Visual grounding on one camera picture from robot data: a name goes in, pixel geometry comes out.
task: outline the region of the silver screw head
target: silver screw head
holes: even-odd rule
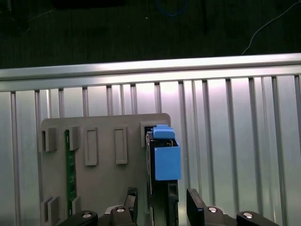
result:
[[[85,213],[84,215],[83,215],[83,218],[89,218],[89,217],[91,217],[92,215],[90,214],[90,213]]]
[[[217,209],[214,208],[214,207],[209,207],[208,210],[212,213],[216,213],[217,212]]]
[[[248,219],[251,219],[253,217],[253,215],[251,213],[244,213],[243,215],[244,215],[244,217],[246,217]]]
[[[117,212],[122,213],[125,209],[124,208],[119,208],[117,209]]]

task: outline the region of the gray plastic tray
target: gray plastic tray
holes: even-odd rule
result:
[[[46,119],[41,125],[41,226],[56,226],[67,218],[64,131],[70,131],[76,156],[77,198],[73,210],[102,215],[122,205],[127,188],[138,188],[138,224],[149,225],[146,192],[144,128],[170,125],[167,114]]]

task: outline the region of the circuit board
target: circuit board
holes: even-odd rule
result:
[[[68,217],[73,215],[72,201],[76,198],[76,170],[75,152],[70,150],[70,132],[65,133],[65,152],[66,152],[66,184],[67,184],[67,208]]]

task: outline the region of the blue block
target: blue block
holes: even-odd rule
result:
[[[153,128],[154,139],[175,139],[174,129],[168,125],[157,125]]]
[[[181,149],[179,146],[155,148],[155,179],[181,179]]]

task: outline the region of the dark background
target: dark background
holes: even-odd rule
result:
[[[49,0],[14,0],[30,30],[0,35],[0,68],[240,55],[252,34],[297,0],[187,0],[176,17],[154,0],[123,7],[53,10]],[[168,12],[183,0],[158,0]],[[262,30],[246,55],[301,52],[301,4]]]

